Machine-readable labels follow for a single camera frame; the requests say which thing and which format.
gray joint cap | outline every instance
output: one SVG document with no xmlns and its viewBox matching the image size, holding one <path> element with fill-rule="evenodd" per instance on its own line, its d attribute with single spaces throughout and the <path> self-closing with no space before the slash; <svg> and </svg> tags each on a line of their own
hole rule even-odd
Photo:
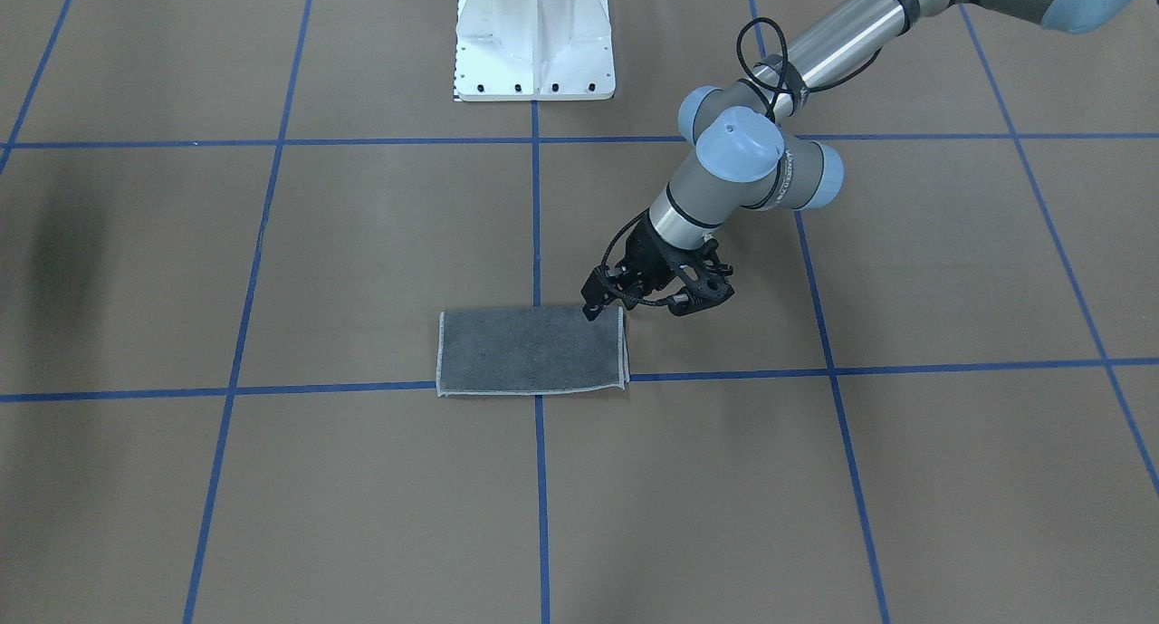
<svg viewBox="0 0 1159 624">
<path fill-rule="evenodd" d="M 700 133 L 697 160 L 712 175 L 736 183 L 759 181 L 777 170 L 785 137 L 752 109 L 734 106 Z"/>
</svg>

silver tube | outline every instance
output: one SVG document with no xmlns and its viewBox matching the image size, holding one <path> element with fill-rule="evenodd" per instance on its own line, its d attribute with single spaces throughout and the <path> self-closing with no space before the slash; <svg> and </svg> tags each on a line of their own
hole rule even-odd
<svg viewBox="0 0 1159 624">
<path fill-rule="evenodd" d="M 905 9 L 897 0 L 846 0 L 790 43 L 789 59 L 807 86 L 823 86 L 852 72 L 904 29 Z M 771 86 L 779 80 L 766 64 L 753 67 L 753 74 Z M 772 93 L 765 96 L 771 99 Z M 777 121 L 792 115 L 790 96 L 779 96 L 773 114 Z"/>
<path fill-rule="evenodd" d="M 713 228 L 700 227 L 680 216 L 668 199 L 666 191 L 659 193 L 648 208 L 648 218 L 664 241 L 685 251 L 700 248 L 713 235 Z"/>
</svg>

floor tile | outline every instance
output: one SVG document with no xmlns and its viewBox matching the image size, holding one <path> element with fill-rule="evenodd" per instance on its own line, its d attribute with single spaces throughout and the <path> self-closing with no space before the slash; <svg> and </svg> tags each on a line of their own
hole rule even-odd
<svg viewBox="0 0 1159 624">
<path fill-rule="evenodd" d="M 65 0 L 0 0 L 5 37 L 0 39 L 0 138 L 8 140 L 24 103 L 29 84 L 41 64 Z"/>
<path fill-rule="evenodd" d="M 1102 369 L 841 389 L 894 622 L 1159 617 L 1156 492 Z"/>
<path fill-rule="evenodd" d="M 1118 367 L 1115 376 L 1154 464 L 1159 460 L 1159 365 Z"/>
<path fill-rule="evenodd" d="M 976 8 L 970 19 L 1019 132 L 1159 131 L 1154 0 L 1085 35 Z"/>
<path fill-rule="evenodd" d="M 271 151 L 16 151 L 0 392 L 224 386 Z"/>
<path fill-rule="evenodd" d="M 532 303 L 530 146 L 290 146 L 242 384 L 430 380 L 444 310 Z"/>
<path fill-rule="evenodd" d="M 1023 142 L 1111 356 L 1159 356 L 1159 143 Z"/>
<path fill-rule="evenodd" d="M 608 241 L 649 206 L 688 152 L 681 143 L 542 146 L 544 304 L 583 304 L 580 289 Z M 736 296 L 679 319 L 657 307 L 628 312 L 632 371 L 824 367 L 790 212 L 739 210 L 719 237 L 721 260 L 737 269 Z"/>
<path fill-rule="evenodd" d="M 880 622 L 824 378 L 545 399 L 552 621 Z"/>
<path fill-rule="evenodd" d="M 274 138 L 305 0 L 73 0 L 22 142 Z"/>
<path fill-rule="evenodd" d="M 608 0 L 615 96 L 544 101 L 545 136 L 677 135 L 690 92 L 736 80 L 736 34 L 748 0 Z"/>
<path fill-rule="evenodd" d="M 1098 353 L 1009 142 L 843 142 L 806 216 L 838 365 Z"/>
<path fill-rule="evenodd" d="M 453 101 L 457 5 L 314 0 L 290 136 L 530 136 L 526 101 Z"/>
<path fill-rule="evenodd" d="M 0 405 L 0 619 L 178 622 L 221 398 Z"/>
<path fill-rule="evenodd" d="M 201 622 L 532 622 L 530 398 L 240 398 Z"/>
<path fill-rule="evenodd" d="M 777 20 L 792 42 L 845 0 L 756 1 L 760 14 Z M 765 45 L 770 53 L 778 49 L 771 30 Z M 785 125 L 799 133 L 1006 132 L 957 8 L 916 22 L 907 34 L 887 43 L 857 80 L 810 96 Z"/>
</svg>

light blue joint cover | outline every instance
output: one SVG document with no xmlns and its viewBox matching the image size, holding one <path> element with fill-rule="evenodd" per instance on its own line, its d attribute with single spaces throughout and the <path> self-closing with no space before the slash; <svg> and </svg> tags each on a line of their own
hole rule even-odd
<svg viewBox="0 0 1159 624">
<path fill-rule="evenodd" d="M 1088 34 L 1127 8 L 1131 0 L 1055 0 L 1042 16 L 1042 27 L 1067 34 Z"/>
<path fill-rule="evenodd" d="M 697 113 L 700 111 L 700 104 L 704 103 L 706 96 L 719 89 L 715 86 L 701 86 L 690 92 L 688 96 L 684 97 L 684 101 L 680 103 L 680 113 L 676 116 L 676 125 L 680 130 L 680 135 L 688 140 L 688 144 L 695 144 L 695 142 L 692 142 L 692 129 L 697 123 Z"/>
<path fill-rule="evenodd" d="M 845 164 L 841 162 L 840 154 L 832 146 L 817 146 L 821 147 L 821 182 L 817 184 L 817 194 L 797 210 L 816 210 L 829 205 L 837 198 L 837 193 L 841 191 L 845 182 Z"/>
<path fill-rule="evenodd" d="M 724 109 L 697 140 L 697 160 L 709 174 L 736 183 L 759 181 L 777 170 L 785 137 L 777 124 L 752 109 Z"/>
</svg>

blue grid line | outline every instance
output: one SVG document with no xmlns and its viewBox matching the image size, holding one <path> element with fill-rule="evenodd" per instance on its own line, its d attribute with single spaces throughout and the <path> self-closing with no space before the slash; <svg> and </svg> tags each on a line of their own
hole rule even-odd
<svg viewBox="0 0 1159 624">
<path fill-rule="evenodd" d="M 531 144 L 530 137 L 360 137 L 287 138 L 286 146 L 438 146 L 449 144 Z"/>
<path fill-rule="evenodd" d="M 889 376 L 938 372 L 1000 372 L 1018 370 L 1048 370 L 1074 368 L 1102 368 L 1109 363 L 1113 367 L 1159 367 L 1159 357 L 1121 357 L 1102 360 L 1055 360 L 1037 362 L 981 362 L 957 364 L 916 364 L 892 367 L 836 367 L 837 376 Z M 829 369 L 779 369 L 779 370 L 737 370 L 737 371 L 693 371 L 693 372 L 642 372 L 633 373 L 632 382 L 669 383 L 669 382 L 712 382 L 743 379 L 785 379 L 790 377 L 826 377 Z M 418 382 L 356 382 L 349 384 L 285 384 L 265 386 L 239 386 L 236 396 L 292 396 L 300 393 L 356 393 L 389 391 L 425 391 L 435 390 L 431 380 Z M 228 387 L 199 389 L 143 389 L 124 391 L 83 391 L 53 393 L 5 393 L 0 394 L 0 404 L 22 402 L 68 402 L 80 400 L 143 400 L 158 398 L 198 398 L 225 397 Z"/>
<path fill-rule="evenodd" d="M 1018 133 L 1018 138 L 1159 138 L 1159 133 Z"/>
<path fill-rule="evenodd" d="M 552 624 L 551 523 L 547 518 L 547 437 L 544 397 L 535 396 L 535 478 L 539 496 L 539 621 Z"/>
<path fill-rule="evenodd" d="M 542 300 L 540 270 L 542 249 L 539 223 L 539 102 L 531 101 L 531 244 L 532 244 L 532 303 L 537 307 Z"/>
<path fill-rule="evenodd" d="M 829 142 L 869 140 L 905 142 L 923 138 L 923 140 L 960 140 L 961 138 L 1011 138 L 1009 133 L 818 133 L 800 135 L 799 138 L 816 138 Z"/>
<path fill-rule="evenodd" d="M 9 393 L 0 396 L 0 404 L 71 402 L 88 400 L 145 400 L 155 398 L 220 398 L 221 389 L 145 389 L 137 391 L 76 391 L 60 393 Z"/>
<path fill-rule="evenodd" d="M 299 396 L 302 393 L 365 393 L 372 391 L 435 390 L 433 382 L 356 382 L 352 384 L 291 384 L 285 386 L 239 386 L 235 396 Z"/>
<path fill-rule="evenodd" d="M 32 74 L 32 82 L 28 85 L 28 92 L 24 93 L 24 102 L 20 104 L 20 113 L 16 114 L 16 122 L 12 125 L 12 133 L 8 133 L 8 146 L 5 146 L 3 153 L 0 153 L 0 174 L 3 173 L 5 167 L 8 166 L 8 158 L 12 155 L 12 145 L 16 143 L 16 138 L 20 137 L 20 129 L 24 125 L 24 117 L 28 117 L 28 109 L 32 106 L 32 97 L 36 96 L 36 88 L 41 85 L 41 78 L 44 77 L 44 70 L 49 66 L 49 58 L 52 57 L 52 49 L 57 45 L 57 38 L 60 35 L 61 27 L 65 26 L 65 17 L 68 16 L 68 8 L 72 5 L 72 0 L 64 0 L 60 5 L 60 13 L 57 15 L 57 22 L 52 26 L 52 35 L 49 36 L 49 43 L 44 46 L 44 53 L 41 56 L 41 63 L 36 66 L 36 72 Z"/>
<path fill-rule="evenodd" d="M 146 142 L 23 142 L 12 148 L 211 148 L 212 146 L 276 146 L 276 138 L 190 138 Z"/>
<path fill-rule="evenodd" d="M 1009 133 L 802 133 L 799 138 L 824 142 L 905 142 L 905 140 L 978 140 L 978 138 L 1014 138 Z M 1018 138 L 1067 138 L 1067 140 L 1135 140 L 1159 138 L 1159 133 L 1019 133 Z M 684 142 L 680 136 L 591 136 L 539 137 L 539 144 L 656 144 Z M 364 138 L 286 138 L 285 146 L 439 146 L 472 144 L 531 144 L 531 137 L 364 137 Z M 16 142 L 0 143 L 2 150 L 60 148 L 212 148 L 212 146 L 277 146 L 277 138 L 187 138 L 187 140 L 125 142 Z"/>
<path fill-rule="evenodd" d="M 1006 121 L 1006 128 L 1009 129 L 1014 147 L 1018 150 L 1019 159 L 1022 161 L 1022 168 L 1026 170 L 1027 180 L 1030 181 L 1030 189 L 1034 193 L 1034 198 L 1038 203 L 1038 210 L 1042 212 L 1042 218 L 1047 223 L 1047 230 L 1050 231 L 1051 240 L 1055 242 L 1055 249 L 1058 252 L 1058 257 L 1063 263 L 1063 268 L 1066 270 L 1066 277 L 1071 283 L 1071 289 L 1074 291 L 1074 298 L 1079 303 L 1079 309 L 1083 311 L 1083 318 L 1086 319 L 1087 327 L 1091 331 L 1091 339 L 1094 341 L 1095 348 L 1099 351 L 1099 358 L 1103 362 L 1103 368 L 1107 371 L 1107 379 L 1110 380 L 1115 399 L 1118 400 L 1118 407 L 1123 412 L 1123 419 L 1127 421 L 1127 427 L 1131 431 L 1131 437 L 1135 438 L 1135 447 L 1138 449 L 1139 457 L 1143 459 L 1143 466 L 1146 467 L 1147 476 L 1151 478 L 1151 487 L 1154 488 L 1156 495 L 1159 495 L 1159 473 L 1156 472 L 1154 462 L 1151 459 L 1151 454 L 1147 451 L 1146 442 L 1143 440 L 1143 434 L 1139 431 L 1139 427 L 1135 421 L 1135 414 L 1131 413 L 1131 407 L 1127 402 L 1127 397 L 1123 394 L 1123 391 L 1118 385 L 1118 377 L 1115 375 L 1115 368 L 1110 363 L 1109 356 L 1107 355 L 1107 348 L 1103 346 L 1102 338 L 1099 335 L 1099 329 L 1095 327 L 1094 318 L 1091 315 L 1086 297 L 1084 297 L 1083 289 L 1079 286 L 1078 276 L 1074 274 L 1070 257 L 1066 255 L 1066 249 L 1063 247 L 1063 240 L 1058 235 L 1058 228 L 1055 227 L 1055 219 L 1050 216 L 1050 209 L 1047 206 L 1047 199 L 1043 197 L 1042 189 L 1038 187 L 1038 179 L 1035 176 L 1034 168 L 1030 166 L 1030 158 L 1027 157 L 1026 150 L 1023 148 L 1021 138 L 1018 133 L 1018 129 L 1014 128 L 1014 121 L 1011 118 L 1009 109 L 1006 107 L 1006 100 L 1003 97 L 1001 89 L 998 87 L 998 80 L 994 78 L 993 70 L 990 67 L 986 53 L 982 49 L 982 41 L 978 39 L 977 30 L 974 29 L 974 22 L 970 21 L 970 15 L 967 13 L 965 6 L 958 5 L 957 8 L 958 13 L 962 15 L 962 21 L 965 23 L 965 29 L 970 34 L 970 41 L 974 42 L 974 49 L 978 53 L 978 60 L 982 61 L 982 67 L 986 73 L 986 79 L 990 80 L 990 88 L 993 90 L 994 99 L 998 101 L 998 108 L 1001 109 L 1003 119 Z"/>
<path fill-rule="evenodd" d="M 540 239 L 539 210 L 539 102 L 531 101 L 531 240 L 532 282 L 531 295 L 534 306 L 542 303 L 541 266 L 542 246 Z M 539 507 L 539 619 L 541 624 L 552 622 L 552 566 L 551 537 L 547 520 L 547 436 L 544 431 L 544 397 L 535 396 L 535 479 Z"/>
<path fill-rule="evenodd" d="M 714 379 L 782 379 L 787 377 L 825 377 L 828 369 L 735 370 L 697 372 L 634 372 L 632 382 L 710 382 Z"/>
<path fill-rule="evenodd" d="M 209 546 L 210 527 L 213 522 L 213 506 L 217 501 L 218 484 L 221 478 L 221 466 L 225 462 L 225 445 L 229 435 L 229 422 L 233 418 L 234 399 L 238 396 L 238 379 L 241 376 L 241 360 L 246 353 L 246 338 L 249 333 L 249 319 L 254 309 L 254 295 L 257 291 L 257 276 L 262 266 L 262 246 L 265 239 L 265 227 L 270 220 L 270 209 L 274 204 L 274 191 L 277 188 L 278 169 L 282 165 L 282 152 L 290 126 L 290 109 L 293 107 L 294 86 L 298 81 L 298 67 L 301 66 L 301 52 L 306 45 L 306 29 L 309 24 L 309 10 L 314 0 L 302 1 L 301 23 L 298 27 L 298 42 L 294 46 L 293 64 L 290 67 L 290 80 L 286 84 L 285 103 L 282 108 L 282 124 L 278 129 L 278 145 L 274 150 L 274 161 L 270 165 L 270 180 L 265 187 L 265 201 L 262 205 L 262 219 L 257 226 L 257 241 L 254 245 L 254 257 L 249 269 L 249 283 L 246 288 L 246 303 L 241 311 L 241 324 L 238 326 L 238 343 L 234 348 L 233 365 L 229 370 L 229 385 L 221 409 L 221 426 L 218 430 L 217 447 L 213 451 L 213 466 L 210 471 L 209 487 L 205 492 L 205 509 L 202 514 L 202 525 L 197 535 L 197 551 L 194 554 L 194 567 L 189 576 L 189 592 L 185 596 L 183 624 L 191 624 L 197 605 L 197 590 L 201 583 L 205 561 L 205 550 Z"/>
<path fill-rule="evenodd" d="M 757 0 L 749 0 L 749 9 L 752 17 L 756 19 L 759 14 L 757 10 Z M 766 55 L 765 42 L 760 38 L 760 29 L 757 27 L 756 30 L 758 31 L 757 43 L 761 58 L 764 58 Z M 882 582 L 881 568 L 877 564 L 877 546 L 874 545 L 873 528 L 869 524 L 869 509 L 866 508 L 865 493 L 861 487 L 861 472 L 858 471 L 857 454 L 853 450 L 853 437 L 850 434 L 848 420 L 845 416 L 845 400 L 841 398 L 841 386 L 838 382 L 836 364 L 833 363 L 833 350 L 829 341 L 829 329 L 825 326 L 825 312 L 821 305 L 821 292 L 817 289 L 817 276 L 812 266 L 812 256 L 809 254 L 809 238 L 806 234 L 804 220 L 801 218 L 801 213 L 794 212 L 793 218 L 796 223 L 797 239 L 801 244 L 801 256 L 803 257 L 806 276 L 809 281 L 809 293 L 812 297 L 812 309 L 817 319 L 821 348 L 825 356 L 825 375 L 829 376 L 829 386 L 833 394 L 833 407 L 837 409 L 837 422 L 841 430 L 841 444 L 845 448 L 845 462 L 850 469 L 850 481 L 853 485 L 853 499 L 857 501 L 858 518 L 861 523 L 861 536 L 866 546 L 866 557 L 869 561 L 869 572 L 873 575 L 877 610 L 881 615 L 882 624 L 890 624 L 889 603 L 885 600 L 885 587 Z"/>
<path fill-rule="evenodd" d="M 1043 370 L 1066 368 L 1102 368 L 1102 360 L 1056 360 L 1042 362 L 990 362 L 978 364 L 916 364 L 895 367 L 850 367 L 836 368 L 833 372 L 840 376 L 866 375 L 916 375 L 927 372 L 986 372 L 1005 370 Z"/>
<path fill-rule="evenodd" d="M 1159 365 L 1159 357 L 1129 357 L 1109 362 L 1113 367 L 1153 367 Z"/>
<path fill-rule="evenodd" d="M 591 137 L 541 137 L 541 144 L 649 144 L 657 142 L 684 142 L 681 136 L 591 136 Z"/>
</svg>

